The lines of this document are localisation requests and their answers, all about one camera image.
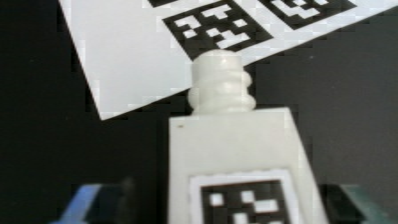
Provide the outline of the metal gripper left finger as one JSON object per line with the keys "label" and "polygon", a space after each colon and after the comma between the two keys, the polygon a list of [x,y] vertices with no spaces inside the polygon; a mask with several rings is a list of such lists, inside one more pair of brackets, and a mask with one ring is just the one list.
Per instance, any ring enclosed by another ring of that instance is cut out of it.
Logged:
{"label": "metal gripper left finger", "polygon": [[134,181],[79,186],[61,215],[49,224],[136,224]]}

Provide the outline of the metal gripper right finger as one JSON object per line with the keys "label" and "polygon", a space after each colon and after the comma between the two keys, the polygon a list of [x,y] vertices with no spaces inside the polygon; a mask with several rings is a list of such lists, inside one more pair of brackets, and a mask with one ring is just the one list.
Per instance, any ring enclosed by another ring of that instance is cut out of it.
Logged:
{"label": "metal gripper right finger", "polygon": [[358,185],[317,186],[330,224],[390,224],[390,216]]}

